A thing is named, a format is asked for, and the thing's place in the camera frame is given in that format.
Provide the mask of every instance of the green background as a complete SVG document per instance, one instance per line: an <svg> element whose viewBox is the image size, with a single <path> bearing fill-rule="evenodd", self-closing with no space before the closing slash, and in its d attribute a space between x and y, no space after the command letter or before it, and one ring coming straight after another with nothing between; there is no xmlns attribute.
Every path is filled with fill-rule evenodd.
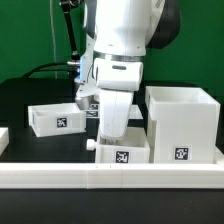
<svg viewBox="0 0 224 224"><path fill-rule="evenodd" d="M70 58L67 31L59 0L53 2L57 61L64 61ZM224 1L179 0L179 5L180 34L167 48L147 51L144 80L193 83L224 103ZM79 32L82 16L82 8L73 10L81 53L85 46L84 33ZM1 0L0 40L0 82L53 62L50 0Z"/></svg>

